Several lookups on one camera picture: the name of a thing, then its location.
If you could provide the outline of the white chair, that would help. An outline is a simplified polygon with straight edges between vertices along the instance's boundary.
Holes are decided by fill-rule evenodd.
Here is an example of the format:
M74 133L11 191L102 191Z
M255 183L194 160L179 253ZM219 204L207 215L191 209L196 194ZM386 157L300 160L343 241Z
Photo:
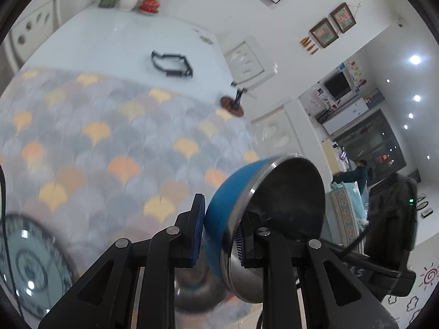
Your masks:
M6 34L7 63L14 74L62 25L60 0L32 0Z
M234 82L253 90L278 73L278 65L253 36L228 32L217 36Z
M298 100L289 101L252 121L257 154L299 154L316 166L327 166L321 141Z

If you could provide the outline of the white chair far left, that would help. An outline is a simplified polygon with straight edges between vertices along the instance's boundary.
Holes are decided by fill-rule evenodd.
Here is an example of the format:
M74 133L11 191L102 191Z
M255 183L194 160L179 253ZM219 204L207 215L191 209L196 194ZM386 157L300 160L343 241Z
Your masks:
M6 34L7 63L14 74L62 25L60 0L32 0Z

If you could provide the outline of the small framed picture upper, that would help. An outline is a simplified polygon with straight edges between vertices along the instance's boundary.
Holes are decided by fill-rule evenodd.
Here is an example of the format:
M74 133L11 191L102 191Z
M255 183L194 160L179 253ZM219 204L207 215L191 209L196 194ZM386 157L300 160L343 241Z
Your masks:
M346 33L350 30L355 24L356 20L350 11L347 3L343 2L338 7L336 7L331 13L333 21L336 23L338 29L341 33Z

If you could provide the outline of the blue steel bowl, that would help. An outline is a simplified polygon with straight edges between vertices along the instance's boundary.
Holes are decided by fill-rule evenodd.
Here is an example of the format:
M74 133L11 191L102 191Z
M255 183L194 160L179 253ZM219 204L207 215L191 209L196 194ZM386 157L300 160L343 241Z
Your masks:
M260 216L261 227L293 240L317 239L325 214L324 182L306 157L262 159L229 176L211 199L202 246L210 269L237 298L263 300L263 272L241 266L235 234L244 212Z

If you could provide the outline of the red steel bowl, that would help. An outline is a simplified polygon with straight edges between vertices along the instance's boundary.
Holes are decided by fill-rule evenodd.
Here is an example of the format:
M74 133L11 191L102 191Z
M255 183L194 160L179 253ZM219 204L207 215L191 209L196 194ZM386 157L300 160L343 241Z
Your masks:
M208 265L175 270L175 306L184 313L206 313L229 294Z

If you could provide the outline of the scallop patterned placemat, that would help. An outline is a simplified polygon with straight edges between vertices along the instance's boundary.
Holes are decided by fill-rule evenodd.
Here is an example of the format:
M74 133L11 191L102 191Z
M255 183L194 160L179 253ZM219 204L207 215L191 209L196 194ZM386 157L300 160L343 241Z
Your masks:
M54 236L74 282L117 239L148 239L256 160L248 122L148 84L34 68L1 95L1 220L23 215ZM2 276L1 287L36 328Z

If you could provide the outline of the black microwave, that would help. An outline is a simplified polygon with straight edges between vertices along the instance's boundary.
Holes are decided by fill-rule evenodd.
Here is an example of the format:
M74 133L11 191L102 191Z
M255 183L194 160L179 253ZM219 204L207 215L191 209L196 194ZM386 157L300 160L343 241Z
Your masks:
M325 81L324 87L327 89L327 91L334 98L335 101L340 100L351 91L350 84L347 81L347 78L343 71L340 71L339 73Z

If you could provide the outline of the small framed picture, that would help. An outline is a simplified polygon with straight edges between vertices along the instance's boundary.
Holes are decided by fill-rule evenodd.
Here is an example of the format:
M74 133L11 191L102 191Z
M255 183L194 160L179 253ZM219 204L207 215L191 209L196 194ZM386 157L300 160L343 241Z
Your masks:
M355 24L356 20L350 11L347 3L343 2L338 7L336 7L331 13L333 21L336 23L338 29L341 33L346 33L350 30Z
M322 19L309 32L322 48L327 48L339 38L328 18Z

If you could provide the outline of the white chair near right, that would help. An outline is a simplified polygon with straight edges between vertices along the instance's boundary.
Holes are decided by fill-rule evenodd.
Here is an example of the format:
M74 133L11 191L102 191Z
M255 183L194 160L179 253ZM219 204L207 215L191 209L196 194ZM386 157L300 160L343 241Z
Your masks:
M299 154L316 166L327 166L321 141L298 100L289 101L252 121L257 154Z

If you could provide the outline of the white chair far right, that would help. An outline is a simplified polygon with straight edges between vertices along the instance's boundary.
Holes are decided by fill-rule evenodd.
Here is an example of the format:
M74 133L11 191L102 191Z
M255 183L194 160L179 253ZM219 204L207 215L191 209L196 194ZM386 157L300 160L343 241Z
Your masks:
M253 90L278 73L278 65L253 36L228 32L217 36L234 82Z

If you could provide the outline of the small framed picture lower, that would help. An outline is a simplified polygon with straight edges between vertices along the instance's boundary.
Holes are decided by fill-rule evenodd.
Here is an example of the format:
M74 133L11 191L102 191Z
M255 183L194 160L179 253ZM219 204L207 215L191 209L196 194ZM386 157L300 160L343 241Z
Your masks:
M339 38L328 18L322 19L309 32L322 48L327 48Z

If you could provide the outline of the blue patterned plate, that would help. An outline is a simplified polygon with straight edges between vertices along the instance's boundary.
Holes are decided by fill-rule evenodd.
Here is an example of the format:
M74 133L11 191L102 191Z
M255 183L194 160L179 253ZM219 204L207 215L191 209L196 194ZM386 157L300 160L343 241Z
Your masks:
M1 220L1 276L20 307L42 319L74 283L71 260L54 236L18 214Z

